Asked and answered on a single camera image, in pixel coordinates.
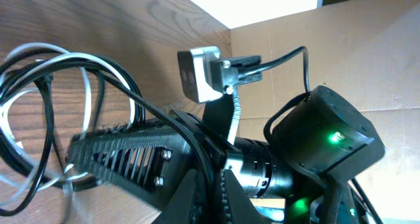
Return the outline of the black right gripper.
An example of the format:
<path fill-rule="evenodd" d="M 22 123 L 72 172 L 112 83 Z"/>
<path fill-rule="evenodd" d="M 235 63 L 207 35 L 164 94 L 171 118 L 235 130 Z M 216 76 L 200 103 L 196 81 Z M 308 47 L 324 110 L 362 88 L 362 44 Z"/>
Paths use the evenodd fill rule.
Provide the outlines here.
<path fill-rule="evenodd" d="M 293 193 L 293 172 L 264 141 L 235 137 L 230 143 L 197 116 L 172 115 L 202 144 L 215 171 L 231 170 L 250 198 L 287 198 Z"/>

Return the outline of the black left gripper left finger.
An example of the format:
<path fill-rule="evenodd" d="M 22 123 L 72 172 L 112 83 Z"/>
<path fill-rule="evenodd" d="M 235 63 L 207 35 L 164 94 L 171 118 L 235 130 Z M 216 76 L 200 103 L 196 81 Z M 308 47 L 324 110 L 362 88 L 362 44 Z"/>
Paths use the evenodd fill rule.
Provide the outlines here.
<path fill-rule="evenodd" d="M 159 215 L 160 223 L 205 223 L 205 178 L 190 169 Z"/>

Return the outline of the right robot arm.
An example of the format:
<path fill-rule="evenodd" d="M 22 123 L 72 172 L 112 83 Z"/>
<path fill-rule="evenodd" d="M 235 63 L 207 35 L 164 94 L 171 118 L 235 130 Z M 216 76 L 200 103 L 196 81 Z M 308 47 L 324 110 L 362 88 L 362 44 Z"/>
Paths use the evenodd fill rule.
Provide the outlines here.
<path fill-rule="evenodd" d="M 254 198 L 283 198 L 283 223 L 379 220 L 356 176 L 385 146 L 373 124 L 324 86 L 291 99 L 264 125 L 264 140 L 234 132 L 236 95 L 205 105 L 202 118 L 159 113 L 128 130 L 72 139 L 68 159 L 157 208 L 158 223 L 273 223 Z"/>

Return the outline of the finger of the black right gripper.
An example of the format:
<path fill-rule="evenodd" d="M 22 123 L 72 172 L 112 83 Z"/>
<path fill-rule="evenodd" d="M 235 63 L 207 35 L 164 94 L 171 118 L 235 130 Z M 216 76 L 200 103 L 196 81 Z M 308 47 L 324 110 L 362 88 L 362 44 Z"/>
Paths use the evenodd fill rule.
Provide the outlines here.
<path fill-rule="evenodd" d="M 157 118 L 146 120 L 144 125 L 133 126 L 129 129 L 125 125 L 116 125 L 114 127 L 104 127 L 97 131 L 88 132 L 86 139 L 105 139 L 108 137 L 168 137 L 179 136 L 179 132 L 167 122 Z"/>
<path fill-rule="evenodd" d="M 103 130 L 83 140 L 74 137 L 68 160 L 78 172 L 117 186 L 158 210 L 197 163 L 190 145 L 167 125 Z"/>

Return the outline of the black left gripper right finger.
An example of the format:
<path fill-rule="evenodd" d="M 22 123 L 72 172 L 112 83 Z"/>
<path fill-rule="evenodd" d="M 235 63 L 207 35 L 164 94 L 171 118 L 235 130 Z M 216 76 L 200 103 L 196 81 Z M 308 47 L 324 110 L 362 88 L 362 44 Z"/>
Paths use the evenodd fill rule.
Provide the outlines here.
<path fill-rule="evenodd" d="M 220 175 L 220 223 L 269 224 L 272 220 L 261 215 L 242 189 L 230 169 Z"/>

